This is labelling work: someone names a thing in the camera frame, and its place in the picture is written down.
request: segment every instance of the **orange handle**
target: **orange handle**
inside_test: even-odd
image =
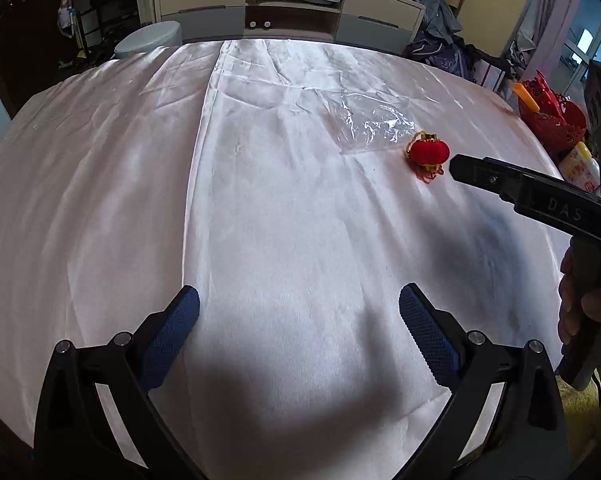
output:
[[[534,113],[539,113],[541,108],[538,106],[537,102],[534,100],[532,95],[527,91],[521,83],[514,83],[512,85],[512,90],[516,95],[521,98],[521,101],[525,103],[525,105]]]

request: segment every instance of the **red basket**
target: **red basket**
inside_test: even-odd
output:
[[[565,120],[532,112],[523,101],[518,100],[521,119],[550,155],[571,150],[577,142],[583,140],[587,129],[587,118],[581,109],[563,96],[555,92],[554,95],[559,100]]]

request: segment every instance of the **human hand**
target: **human hand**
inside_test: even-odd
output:
[[[601,322],[601,288],[588,292],[578,304],[576,281],[574,278],[574,260],[571,248],[565,253],[561,263],[561,272],[565,274],[559,285],[561,310],[559,311],[559,337],[564,344],[578,334],[583,314]]]

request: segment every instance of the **curtain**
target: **curtain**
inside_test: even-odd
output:
[[[533,79],[536,70],[549,76],[556,68],[579,3],[580,0],[539,0],[533,38],[537,48],[523,79]]]

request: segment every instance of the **yellow door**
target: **yellow door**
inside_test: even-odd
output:
[[[465,0],[459,35],[490,56],[503,54],[527,0]]]

